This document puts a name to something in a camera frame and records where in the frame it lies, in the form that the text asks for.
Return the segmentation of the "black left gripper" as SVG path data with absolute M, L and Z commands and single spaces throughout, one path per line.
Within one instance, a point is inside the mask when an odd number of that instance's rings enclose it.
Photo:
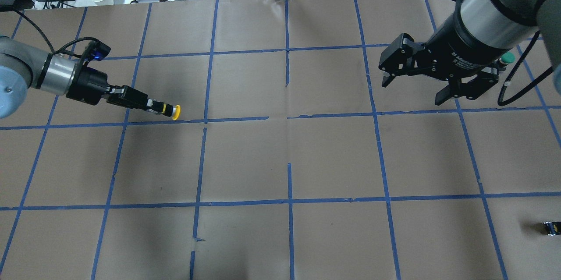
M 148 110 L 148 95 L 128 85 L 110 86 L 105 72 L 76 62 L 66 98 L 96 106 L 103 95 L 106 102 L 132 110 Z

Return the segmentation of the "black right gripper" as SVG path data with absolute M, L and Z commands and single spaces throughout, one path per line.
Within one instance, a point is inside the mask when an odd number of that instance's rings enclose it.
M 382 51 L 378 66 L 383 71 L 381 86 L 386 88 L 399 76 L 427 74 L 432 67 L 429 51 L 437 61 L 437 72 L 454 75 L 435 96 L 435 105 L 441 106 L 451 98 L 478 99 L 495 86 L 499 70 L 488 66 L 509 49 L 493 48 L 473 38 L 457 16 L 450 16 L 427 42 L 416 43 L 411 35 L 402 33 Z M 460 79 L 473 75 L 467 83 Z

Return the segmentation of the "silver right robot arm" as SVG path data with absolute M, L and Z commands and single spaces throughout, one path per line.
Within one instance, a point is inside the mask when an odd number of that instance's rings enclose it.
M 425 75 L 447 81 L 437 106 L 451 98 L 478 99 L 499 82 L 507 52 L 533 35 L 544 40 L 549 68 L 510 99 L 503 84 L 497 103 L 516 101 L 549 76 L 560 91 L 560 0 L 451 1 L 454 11 L 427 42 L 403 33 L 381 53 L 384 88 L 399 76 Z

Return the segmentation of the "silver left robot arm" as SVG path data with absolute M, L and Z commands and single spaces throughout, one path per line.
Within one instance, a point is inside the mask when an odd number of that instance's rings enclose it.
M 110 52 L 110 47 L 99 40 L 92 39 L 77 60 L 68 60 L 58 53 L 46 52 L 6 36 L 1 36 L 0 47 L 2 118 L 18 110 L 30 88 L 91 106 L 96 106 L 101 99 L 135 110 L 155 110 L 162 106 L 130 86 L 110 85 L 107 74 L 89 67 L 90 62 L 101 61 Z

